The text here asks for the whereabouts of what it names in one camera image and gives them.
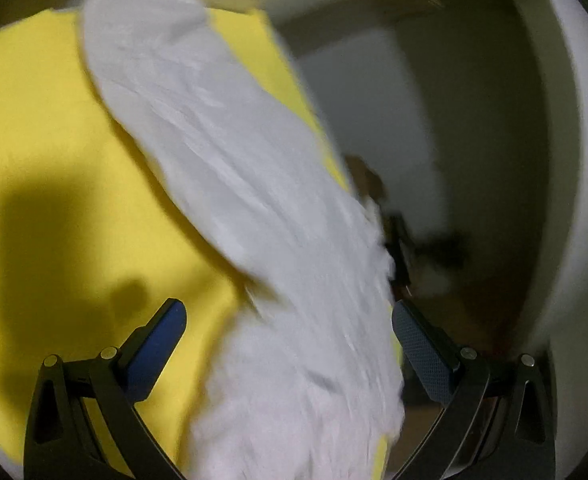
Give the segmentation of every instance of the white fabric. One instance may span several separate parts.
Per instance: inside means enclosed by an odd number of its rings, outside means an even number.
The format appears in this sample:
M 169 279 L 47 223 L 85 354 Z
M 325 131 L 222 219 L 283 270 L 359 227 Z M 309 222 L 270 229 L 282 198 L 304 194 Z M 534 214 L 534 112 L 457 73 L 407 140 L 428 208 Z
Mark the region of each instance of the white fabric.
M 380 229 L 314 134 L 264 92 L 200 0 L 85 0 L 87 65 L 168 194 L 265 284 L 238 316 L 190 428 L 189 478 L 370 480 L 404 416 Z

